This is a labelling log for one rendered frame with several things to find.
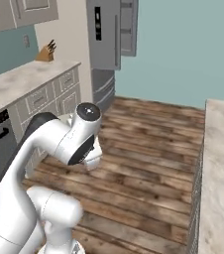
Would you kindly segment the grey base cupboards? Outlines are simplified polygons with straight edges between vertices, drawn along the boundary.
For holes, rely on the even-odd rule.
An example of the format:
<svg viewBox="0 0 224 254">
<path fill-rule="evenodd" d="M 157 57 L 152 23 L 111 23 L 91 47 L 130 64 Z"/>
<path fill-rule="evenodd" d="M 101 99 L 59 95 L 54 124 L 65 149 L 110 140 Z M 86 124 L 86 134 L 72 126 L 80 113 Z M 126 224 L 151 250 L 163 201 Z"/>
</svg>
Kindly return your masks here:
<svg viewBox="0 0 224 254">
<path fill-rule="evenodd" d="M 72 113 L 80 102 L 78 65 L 66 70 L 54 79 L 25 95 L 9 108 L 12 128 L 20 142 L 32 117 L 40 112 L 55 116 Z"/>
</svg>

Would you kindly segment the grey fridge door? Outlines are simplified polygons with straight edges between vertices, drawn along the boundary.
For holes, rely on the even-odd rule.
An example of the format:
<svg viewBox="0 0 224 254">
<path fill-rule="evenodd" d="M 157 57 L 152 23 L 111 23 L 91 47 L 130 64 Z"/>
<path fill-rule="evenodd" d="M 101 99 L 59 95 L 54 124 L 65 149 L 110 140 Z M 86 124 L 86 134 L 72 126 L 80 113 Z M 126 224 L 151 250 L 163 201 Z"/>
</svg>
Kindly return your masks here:
<svg viewBox="0 0 224 254">
<path fill-rule="evenodd" d="M 121 68 L 121 0 L 86 0 L 92 68 Z M 118 16 L 118 68 L 115 67 L 115 15 Z"/>
</svg>

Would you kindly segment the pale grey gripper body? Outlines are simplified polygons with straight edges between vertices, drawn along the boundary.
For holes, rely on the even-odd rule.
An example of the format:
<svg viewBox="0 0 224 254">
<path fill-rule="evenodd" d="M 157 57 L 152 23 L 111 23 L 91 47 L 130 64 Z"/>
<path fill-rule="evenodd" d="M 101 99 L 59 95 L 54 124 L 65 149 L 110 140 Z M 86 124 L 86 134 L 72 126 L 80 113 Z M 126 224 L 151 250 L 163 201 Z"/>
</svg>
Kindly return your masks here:
<svg viewBox="0 0 224 254">
<path fill-rule="evenodd" d="M 102 149 L 99 144 L 99 139 L 95 138 L 93 149 L 88 153 L 84 159 L 84 165 L 88 171 L 94 170 L 98 167 L 102 157 Z"/>
</svg>

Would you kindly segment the wooden knife block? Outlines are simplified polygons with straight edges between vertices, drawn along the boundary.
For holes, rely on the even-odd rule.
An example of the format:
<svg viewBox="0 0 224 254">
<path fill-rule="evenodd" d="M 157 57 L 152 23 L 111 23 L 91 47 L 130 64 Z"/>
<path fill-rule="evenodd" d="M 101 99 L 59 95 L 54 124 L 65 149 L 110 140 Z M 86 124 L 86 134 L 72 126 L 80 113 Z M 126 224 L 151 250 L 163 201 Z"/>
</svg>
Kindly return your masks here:
<svg viewBox="0 0 224 254">
<path fill-rule="evenodd" d="M 54 40 L 51 40 L 37 54 L 36 60 L 39 62 L 51 62 L 54 59 L 55 49 L 56 49 L 56 42 Z"/>
</svg>

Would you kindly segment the grey island cabinet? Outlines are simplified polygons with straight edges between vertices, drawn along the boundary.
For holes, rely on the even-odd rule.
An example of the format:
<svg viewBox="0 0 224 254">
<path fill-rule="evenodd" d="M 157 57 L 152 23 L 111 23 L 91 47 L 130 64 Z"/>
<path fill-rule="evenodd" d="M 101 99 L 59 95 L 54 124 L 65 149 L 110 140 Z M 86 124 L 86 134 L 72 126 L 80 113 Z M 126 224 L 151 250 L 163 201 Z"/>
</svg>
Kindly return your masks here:
<svg viewBox="0 0 224 254">
<path fill-rule="evenodd" d="M 187 235 L 186 254 L 197 254 L 198 251 L 198 225 L 201 200 L 203 148 L 204 144 L 201 144 L 193 178 L 191 212 Z"/>
</svg>

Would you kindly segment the grey freezer drawer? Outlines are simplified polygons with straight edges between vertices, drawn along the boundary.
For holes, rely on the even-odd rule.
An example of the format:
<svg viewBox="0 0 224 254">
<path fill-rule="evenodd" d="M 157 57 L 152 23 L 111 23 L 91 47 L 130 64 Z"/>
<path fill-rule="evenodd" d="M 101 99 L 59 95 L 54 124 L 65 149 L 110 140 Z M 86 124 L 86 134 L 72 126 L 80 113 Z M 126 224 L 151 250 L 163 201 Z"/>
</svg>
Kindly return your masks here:
<svg viewBox="0 0 224 254">
<path fill-rule="evenodd" d="M 112 104 L 115 96 L 115 71 L 105 69 L 93 69 L 91 71 L 93 103 L 102 112 L 105 112 Z"/>
</svg>

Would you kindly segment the grey wall cupboards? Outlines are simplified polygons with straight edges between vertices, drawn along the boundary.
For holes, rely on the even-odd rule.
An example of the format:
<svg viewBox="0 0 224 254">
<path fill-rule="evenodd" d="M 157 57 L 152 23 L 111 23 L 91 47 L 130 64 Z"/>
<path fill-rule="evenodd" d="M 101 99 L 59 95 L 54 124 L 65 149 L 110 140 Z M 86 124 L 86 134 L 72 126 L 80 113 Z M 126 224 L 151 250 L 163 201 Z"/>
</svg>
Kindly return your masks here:
<svg viewBox="0 0 224 254">
<path fill-rule="evenodd" d="M 0 0 L 0 32 L 57 18 L 56 0 Z"/>
</svg>

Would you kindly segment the grey fridge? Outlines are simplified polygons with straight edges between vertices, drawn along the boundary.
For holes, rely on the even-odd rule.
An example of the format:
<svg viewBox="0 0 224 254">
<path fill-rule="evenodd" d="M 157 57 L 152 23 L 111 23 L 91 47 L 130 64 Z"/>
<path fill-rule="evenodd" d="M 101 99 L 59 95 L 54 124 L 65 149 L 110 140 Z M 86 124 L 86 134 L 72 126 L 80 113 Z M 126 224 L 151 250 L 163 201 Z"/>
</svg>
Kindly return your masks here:
<svg viewBox="0 0 224 254">
<path fill-rule="evenodd" d="M 121 0 L 121 57 L 137 54 L 139 0 Z"/>
</svg>

